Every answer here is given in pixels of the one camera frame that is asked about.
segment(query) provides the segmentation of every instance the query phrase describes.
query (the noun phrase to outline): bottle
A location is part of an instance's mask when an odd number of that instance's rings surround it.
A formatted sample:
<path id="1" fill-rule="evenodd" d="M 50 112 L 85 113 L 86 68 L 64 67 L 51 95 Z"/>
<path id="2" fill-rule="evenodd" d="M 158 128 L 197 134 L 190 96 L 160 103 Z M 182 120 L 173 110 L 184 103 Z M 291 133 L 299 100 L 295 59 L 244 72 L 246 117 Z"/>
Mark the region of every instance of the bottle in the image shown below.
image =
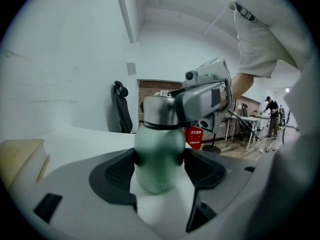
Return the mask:
<path id="1" fill-rule="evenodd" d="M 167 91 L 143 101 L 144 123 L 134 136 L 137 182 L 148 192 L 173 189 L 179 180 L 186 146 L 179 127 L 175 99 Z"/>

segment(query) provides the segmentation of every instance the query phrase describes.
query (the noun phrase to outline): cable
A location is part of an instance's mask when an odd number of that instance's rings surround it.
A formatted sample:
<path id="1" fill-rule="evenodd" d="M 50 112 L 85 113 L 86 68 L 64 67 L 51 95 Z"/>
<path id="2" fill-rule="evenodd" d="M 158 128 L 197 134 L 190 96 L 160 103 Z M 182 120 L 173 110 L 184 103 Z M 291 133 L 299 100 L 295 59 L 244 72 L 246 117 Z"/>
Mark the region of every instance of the cable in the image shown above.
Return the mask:
<path id="1" fill-rule="evenodd" d="M 237 105 L 237 99 L 234 100 L 234 108 L 233 108 L 233 112 L 232 112 L 232 113 L 235 112 L 235 110 L 236 110 L 236 105 Z M 230 117 L 229 117 L 227 120 L 222 121 L 222 122 L 223 122 L 223 123 L 228 122 L 231 117 L 232 117 L 232 114 L 230 115 Z"/>
<path id="2" fill-rule="evenodd" d="M 246 123 L 245 120 L 243 120 L 240 116 L 238 116 L 238 115 L 237 115 L 236 113 L 234 113 L 232 110 L 228 109 L 227 111 L 231 114 L 231 116 L 234 115 L 234 116 L 235 116 L 236 118 L 238 118 L 242 123 L 244 123 L 244 125 L 245 125 L 248 129 L 250 129 L 250 132 L 252 132 L 253 135 L 254 135 L 259 141 L 261 141 L 261 138 L 259 138 L 259 137 L 256 135 L 256 133 L 249 127 L 249 125 L 247 125 L 247 123 Z"/>
<path id="3" fill-rule="evenodd" d="M 286 120 L 284 129 L 283 129 L 282 144 L 285 144 L 285 130 L 286 130 L 286 127 L 287 127 L 287 125 L 288 125 L 288 123 L 289 123 L 290 113 L 291 113 L 291 110 L 289 110 L 288 118 L 287 118 L 287 120 Z"/>
<path id="4" fill-rule="evenodd" d="M 281 131 L 279 131 L 279 133 L 277 134 L 277 135 L 266 135 L 266 136 L 263 136 L 263 137 L 261 137 L 260 139 L 262 140 L 262 139 L 265 139 L 265 140 L 270 140 L 270 139 L 275 139 L 276 137 L 278 137 L 282 132 L 284 132 L 285 131 L 285 129 L 286 129 L 286 127 L 287 127 L 287 123 L 285 124 L 285 126 L 282 128 L 282 130 Z"/>
<path id="5" fill-rule="evenodd" d="M 269 148 L 269 149 L 265 149 L 264 152 L 267 153 L 267 152 L 270 152 L 270 151 L 276 151 L 278 150 L 277 148 Z"/>

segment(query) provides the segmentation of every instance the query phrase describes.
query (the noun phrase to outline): black strap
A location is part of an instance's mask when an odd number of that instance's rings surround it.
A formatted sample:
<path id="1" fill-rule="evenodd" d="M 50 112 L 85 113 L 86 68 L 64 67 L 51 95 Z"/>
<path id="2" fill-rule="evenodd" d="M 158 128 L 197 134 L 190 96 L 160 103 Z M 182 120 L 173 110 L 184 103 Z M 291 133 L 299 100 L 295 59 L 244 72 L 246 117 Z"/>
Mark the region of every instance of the black strap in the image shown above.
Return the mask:
<path id="1" fill-rule="evenodd" d="M 256 20 L 256 17 L 253 16 L 253 14 L 248 11 L 246 8 L 243 8 L 240 4 L 237 2 L 235 3 L 236 10 L 243 16 L 245 17 L 248 21 L 253 22 Z"/>

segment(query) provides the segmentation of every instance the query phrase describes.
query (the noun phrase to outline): red box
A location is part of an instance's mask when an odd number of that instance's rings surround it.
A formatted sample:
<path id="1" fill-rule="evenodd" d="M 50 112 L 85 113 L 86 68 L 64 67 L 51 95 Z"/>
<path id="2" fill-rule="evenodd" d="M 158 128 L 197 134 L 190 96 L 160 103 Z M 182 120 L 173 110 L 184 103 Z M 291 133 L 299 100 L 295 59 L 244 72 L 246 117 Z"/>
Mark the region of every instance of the red box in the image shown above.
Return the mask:
<path id="1" fill-rule="evenodd" d="M 198 127 L 193 126 L 188 128 L 186 131 L 186 142 L 191 148 L 199 150 L 201 148 L 203 134 L 204 131 Z"/>

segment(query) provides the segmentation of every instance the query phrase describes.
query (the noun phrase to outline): person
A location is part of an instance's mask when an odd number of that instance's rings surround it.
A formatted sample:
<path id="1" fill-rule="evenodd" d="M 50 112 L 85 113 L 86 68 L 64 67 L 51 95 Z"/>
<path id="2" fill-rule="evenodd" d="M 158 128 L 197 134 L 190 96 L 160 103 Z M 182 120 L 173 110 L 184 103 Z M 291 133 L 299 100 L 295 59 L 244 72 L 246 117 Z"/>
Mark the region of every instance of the person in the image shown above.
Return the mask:
<path id="1" fill-rule="evenodd" d="M 285 109 L 280 105 L 279 108 L 279 115 L 280 115 L 280 123 L 279 126 L 285 126 L 286 125 L 286 114 Z"/>
<path id="2" fill-rule="evenodd" d="M 270 109 L 271 116 L 270 116 L 270 124 L 269 124 L 269 131 L 268 136 L 277 135 L 278 134 L 278 126 L 279 126 L 279 107 L 276 101 L 273 101 L 270 96 L 266 97 L 266 100 L 268 101 L 268 105 L 266 106 L 265 110 L 260 113 L 265 113 L 267 110 Z"/>
<path id="3" fill-rule="evenodd" d="M 235 3 L 240 61 L 238 73 L 231 80 L 234 99 L 248 91 L 255 78 L 271 78 L 280 60 L 302 71 L 317 59 L 317 47 L 288 0 L 235 0 Z M 225 105 L 226 92 L 223 89 L 220 92 L 221 103 Z"/>

